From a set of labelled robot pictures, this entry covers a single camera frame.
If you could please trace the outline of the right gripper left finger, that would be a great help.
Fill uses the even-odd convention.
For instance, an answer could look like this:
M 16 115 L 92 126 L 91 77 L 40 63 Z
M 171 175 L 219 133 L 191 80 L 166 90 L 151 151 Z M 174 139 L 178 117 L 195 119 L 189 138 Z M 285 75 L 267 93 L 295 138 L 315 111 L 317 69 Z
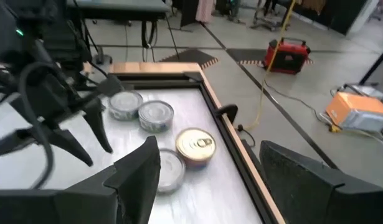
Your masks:
M 65 190 L 0 190 L 0 224 L 148 224 L 161 160 L 155 136 Z

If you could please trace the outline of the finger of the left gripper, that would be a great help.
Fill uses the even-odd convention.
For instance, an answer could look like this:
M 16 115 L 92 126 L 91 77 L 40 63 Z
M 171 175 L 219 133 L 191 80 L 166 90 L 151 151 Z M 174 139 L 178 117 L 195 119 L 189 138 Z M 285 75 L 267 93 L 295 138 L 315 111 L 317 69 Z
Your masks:
M 69 130 L 60 128 L 51 130 L 48 128 L 46 134 L 49 144 L 67 151 L 89 167 L 93 165 L 89 154 Z M 16 129 L 13 133 L 0 138 L 0 156 L 19 151 L 32 143 L 41 144 L 34 128 Z
M 95 137 L 97 138 L 98 142 L 100 143 L 101 147 L 106 151 L 107 153 L 112 154 L 113 149 L 111 148 L 108 139 L 106 137 L 104 125 L 103 125 L 103 119 L 102 119 L 102 111 L 103 111 L 103 105 L 100 100 L 92 100 L 88 102 L 84 110 L 84 119 L 88 123 L 88 125 L 91 127 Z

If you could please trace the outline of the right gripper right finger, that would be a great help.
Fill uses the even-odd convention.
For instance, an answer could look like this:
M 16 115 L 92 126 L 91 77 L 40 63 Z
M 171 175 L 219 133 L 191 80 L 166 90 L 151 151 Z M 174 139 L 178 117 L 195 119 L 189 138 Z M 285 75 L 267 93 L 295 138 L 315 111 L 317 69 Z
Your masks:
M 265 183 L 288 224 L 383 224 L 383 188 L 271 141 L 260 144 Z

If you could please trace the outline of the orange cardboard box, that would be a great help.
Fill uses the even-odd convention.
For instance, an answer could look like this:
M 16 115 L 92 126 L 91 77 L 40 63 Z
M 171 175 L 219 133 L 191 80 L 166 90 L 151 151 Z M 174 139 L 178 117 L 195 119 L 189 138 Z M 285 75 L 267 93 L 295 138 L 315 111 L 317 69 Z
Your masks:
M 337 92 L 325 112 L 341 129 L 383 130 L 383 103 L 377 98 Z

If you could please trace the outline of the grey desk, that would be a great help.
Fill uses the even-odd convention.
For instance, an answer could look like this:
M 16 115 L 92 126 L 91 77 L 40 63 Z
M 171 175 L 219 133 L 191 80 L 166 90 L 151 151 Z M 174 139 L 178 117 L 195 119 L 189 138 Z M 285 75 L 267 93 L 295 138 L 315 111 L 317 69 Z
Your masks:
M 67 8 L 78 11 L 85 19 L 141 21 L 143 48 L 153 41 L 146 40 L 146 22 L 164 19 L 169 12 L 163 0 L 66 0 Z

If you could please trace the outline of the black mat striped edge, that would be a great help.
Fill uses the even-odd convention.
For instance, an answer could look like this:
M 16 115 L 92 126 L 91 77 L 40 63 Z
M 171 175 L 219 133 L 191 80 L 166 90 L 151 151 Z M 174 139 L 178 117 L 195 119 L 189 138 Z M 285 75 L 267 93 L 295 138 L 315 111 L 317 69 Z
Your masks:
M 313 63 L 309 58 L 309 50 L 304 48 L 279 48 L 276 55 L 275 49 L 228 49 L 227 52 L 241 64 L 260 64 L 263 67 L 269 66 L 273 60 L 272 69 L 301 69 L 304 65 Z
M 181 62 L 181 63 L 197 63 L 202 70 L 215 65 L 219 61 L 218 58 L 204 53 L 198 49 L 187 49 L 174 55 L 165 57 L 159 62 Z

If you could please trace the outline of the red equipment box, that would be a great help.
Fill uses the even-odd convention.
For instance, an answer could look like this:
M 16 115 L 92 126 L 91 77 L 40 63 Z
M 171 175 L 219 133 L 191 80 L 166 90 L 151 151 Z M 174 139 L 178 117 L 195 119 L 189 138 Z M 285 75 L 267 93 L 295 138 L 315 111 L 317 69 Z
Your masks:
M 309 60 L 311 50 L 305 40 L 282 37 L 280 41 L 273 39 L 269 42 L 263 67 L 269 65 L 271 72 L 280 72 L 296 75 Z

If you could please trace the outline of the pink hanging cloth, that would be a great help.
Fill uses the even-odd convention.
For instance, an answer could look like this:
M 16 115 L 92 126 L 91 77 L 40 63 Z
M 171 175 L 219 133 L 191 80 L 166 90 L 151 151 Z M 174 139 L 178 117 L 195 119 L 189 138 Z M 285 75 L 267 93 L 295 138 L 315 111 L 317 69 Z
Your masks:
M 207 23 L 212 18 L 216 0 L 199 0 L 196 12 L 196 21 Z

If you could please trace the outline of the black cabinet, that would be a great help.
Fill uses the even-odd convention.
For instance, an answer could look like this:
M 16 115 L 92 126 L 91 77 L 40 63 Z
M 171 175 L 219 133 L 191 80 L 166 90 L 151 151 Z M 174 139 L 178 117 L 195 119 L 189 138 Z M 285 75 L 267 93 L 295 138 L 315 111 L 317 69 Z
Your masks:
M 368 0 L 296 0 L 293 11 L 346 35 Z

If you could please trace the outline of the grey rolling chair base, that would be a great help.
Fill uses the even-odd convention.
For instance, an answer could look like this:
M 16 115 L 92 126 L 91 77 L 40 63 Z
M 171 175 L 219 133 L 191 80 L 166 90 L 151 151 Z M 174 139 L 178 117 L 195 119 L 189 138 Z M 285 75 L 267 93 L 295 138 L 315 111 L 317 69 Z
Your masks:
M 276 6 L 283 2 L 285 4 L 285 13 L 282 17 L 279 17 Z M 288 30 L 290 25 L 285 20 L 290 10 L 290 3 L 290 0 L 258 0 L 250 28 L 264 27 L 270 31 L 275 31 L 285 25 L 285 30 Z

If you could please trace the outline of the black metal table frame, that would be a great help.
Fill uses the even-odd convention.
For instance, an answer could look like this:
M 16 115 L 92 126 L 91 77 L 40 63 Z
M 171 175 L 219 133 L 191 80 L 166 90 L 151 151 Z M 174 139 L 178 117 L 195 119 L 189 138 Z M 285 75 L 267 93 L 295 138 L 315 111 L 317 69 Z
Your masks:
M 263 224 L 286 224 L 255 166 L 256 158 L 250 157 L 252 150 L 244 145 L 246 140 L 240 139 L 232 127 L 235 116 L 227 115 L 228 106 L 220 104 L 203 72 L 120 72 L 116 74 L 116 77 L 127 85 L 133 85 L 137 90 L 197 88 L 203 95 Z

